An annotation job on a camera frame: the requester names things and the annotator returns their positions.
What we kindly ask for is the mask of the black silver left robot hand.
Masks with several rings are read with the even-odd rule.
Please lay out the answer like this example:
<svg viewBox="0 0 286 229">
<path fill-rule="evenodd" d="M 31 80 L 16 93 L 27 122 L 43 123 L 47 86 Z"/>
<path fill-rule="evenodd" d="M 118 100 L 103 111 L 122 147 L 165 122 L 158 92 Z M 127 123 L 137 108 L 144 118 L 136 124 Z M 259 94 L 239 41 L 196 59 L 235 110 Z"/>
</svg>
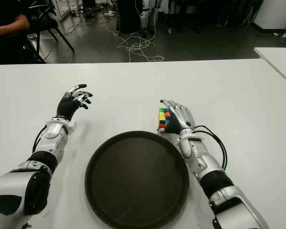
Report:
<svg viewBox="0 0 286 229">
<path fill-rule="evenodd" d="M 92 97 L 93 94 L 87 91 L 81 91 L 81 89 L 86 87 L 87 84 L 77 84 L 65 92 L 58 104 L 56 116 L 71 121 L 74 113 L 79 108 L 88 110 L 88 105 L 91 104 L 89 98 Z"/>
</svg>

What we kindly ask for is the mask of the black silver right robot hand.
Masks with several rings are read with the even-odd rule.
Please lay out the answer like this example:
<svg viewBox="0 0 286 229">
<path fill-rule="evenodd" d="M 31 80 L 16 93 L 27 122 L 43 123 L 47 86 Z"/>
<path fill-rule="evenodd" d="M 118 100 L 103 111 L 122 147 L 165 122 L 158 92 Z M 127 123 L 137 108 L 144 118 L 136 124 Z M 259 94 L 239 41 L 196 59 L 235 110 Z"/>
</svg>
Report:
<svg viewBox="0 0 286 229">
<path fill-rule="evenodd" d="M 164 128 L 168 134 L 182 135 L 195 130 L 195 122 L 189 108 L 172 100 L 160 100 L 170 113 L 170 121 Z"/>
</svg>

